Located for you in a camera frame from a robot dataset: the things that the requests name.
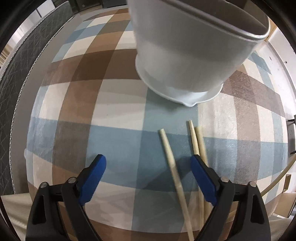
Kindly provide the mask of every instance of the cup rim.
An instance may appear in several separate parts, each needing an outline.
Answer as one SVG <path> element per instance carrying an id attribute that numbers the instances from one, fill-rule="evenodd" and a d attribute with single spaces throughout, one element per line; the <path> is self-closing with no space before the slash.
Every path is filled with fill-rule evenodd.
<path id="1" fill-rule="evenodd" d="M 216 28 L 221 28 L 225 31 L 228 31 L 228 32 L 231 32 L 235 35 L 239 35 L 241 37 L 244 37 L 244 38 L 247 38 L 247 39 L 251 39 L 251 40 L 262 40 L 262 39 L 265 39 L 268 35 L 269 35 L 269 32 L 270 32 L 270 23 L 269 23 L 269 19 L 268 19 L 268 16 L 262 12 L 262 14 L 264 15 L 265 17 L 265 20 L 266 20 L 266 23 L 268 26 L 264 25 L 266 27 L 266 32 L 264 34 L 253 34 L 253 33 L 250 33 L 246 30 L 243 30 L 243 29 L 240 29 L 228 22 L 225 22 L 224 20 L 221 20 L 215 16 L 212 16 L 211 14 L 208 14 L 200 9 L 197 9 L 195 7 L 192 7 L 184 2 L 181 2 L 179 0 L 161 0 L 162 2 L 165 2 L 177 9 L 179 9 L 180 11 L 182 12 L 185 12 L 187 14 L 190 14 L 192 17 L 195 17 L 195 18 L 199 18 L 201 20 L 204 20 L 204 21 L 207 21 L 208 23 L 214 25 Z M 232 3 L 229 3 L 227 2 L 227 4 L 231 4 L 233 8 L 237 8 L 238 11 L 241 11 L 243 12 L 244 14 L 246 15 L 249 15 L 250 17 L 252 18 L 255 18 L 254 16 L 250 15 L 248 12 L 244 11 L 243 9 L 239 8 L 238 6 L 232 4 Z"/>

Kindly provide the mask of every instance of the checkered fabric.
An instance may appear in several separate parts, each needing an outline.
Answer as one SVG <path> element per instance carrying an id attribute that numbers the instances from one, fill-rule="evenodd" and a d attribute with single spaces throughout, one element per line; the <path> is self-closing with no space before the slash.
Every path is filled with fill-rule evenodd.
<path id="1" fill-rule="evenodd" d="M 263 190 L 287 165 L 281 98 L 254 52 L 216 98 L 188 108 L 147 88 L 135 70 L 136 53 L 128 9 L 84 21 L 61 47 L 32 111 L 30 192 L 34 196 L 43 181 L 59 184 L 77 176 L 100 153 L 107 168 L 85 209 L 104 241 L 188 240 L 158 130 L 167 132 L 197 231 L 198 187 L 186 122 L 202 126 L 209 164 L 218 175 L 236 183 L 257 181 Z M 267 209 L 283 185 L 284 179 L 263 197 Z"/>

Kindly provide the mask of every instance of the white cup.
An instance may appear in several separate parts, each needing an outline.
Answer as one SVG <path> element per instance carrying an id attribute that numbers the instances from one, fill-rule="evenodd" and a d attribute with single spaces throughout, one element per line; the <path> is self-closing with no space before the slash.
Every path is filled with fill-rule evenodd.
<path id="1" fill-rule="evenodd" d="M 186 106 L 215 97 L 270 29 L 254 4 L 246 9 L 252 15 L 224 0 L 128 0 L 128 6 L 139 76 Z"/>

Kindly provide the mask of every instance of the black bracket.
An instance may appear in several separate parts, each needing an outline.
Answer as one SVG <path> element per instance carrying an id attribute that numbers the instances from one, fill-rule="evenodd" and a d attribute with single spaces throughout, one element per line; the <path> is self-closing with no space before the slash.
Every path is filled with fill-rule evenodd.
<path id="1" fill-rule="evenodd" d="M 219 239 L 233 201 L 239 204 L 227 240 L 270 241 L 268 216 L 256 183 L 241 185 L 220 178 L 199 155 L 192 156 L 191 161 L 192 172 L 206 201 L 214 206 L 195 241 Z"/>
<path id="2" fill-rule="evenodd" d="M 64 184 L 41 183 L 29 215 L 26 241 L 68 241 L 58 202 L 64 202 L 79 241 L 102 241 L 86 216 L 83 205 L 89 202 L 106 169 L 106 158 L 97 155 L 77 178 Z"/>

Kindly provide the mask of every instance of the metal screw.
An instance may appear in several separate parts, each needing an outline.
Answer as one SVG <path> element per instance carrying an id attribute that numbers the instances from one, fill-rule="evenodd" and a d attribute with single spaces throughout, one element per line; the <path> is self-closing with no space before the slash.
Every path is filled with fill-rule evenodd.
<path id="1" fill-rule="evenodd" d="M 254 188 L 257 187 L 256 182 L 250 181 L 249 184 L 250 184 L 251 187 L 254 187 Z"/>
<path id="2" fill-rule="evenodd" d="M 71 177 L 68 179 L 68 183 L 74 183 L 76 182 L 76 178 L 75 177 Z"/>
<path id="3" fill-rule="evenodd" d="M 46 187 L 47 185 L 48 185 L 47 182 L 43 182 L 43 183 L 40 184 L 40 187 L 41 187 L 41 188 L 44 188 L 44 187 Z"/>
<path id="4" fill-rule="evenodd" d="M 227 178 L 227 177 L 225 177 L 225 176 L 222 176 L 220 179 L 221 179 L 221 181 L 224 182 L 224 183 L 229 182 L 229 178 Z"/>

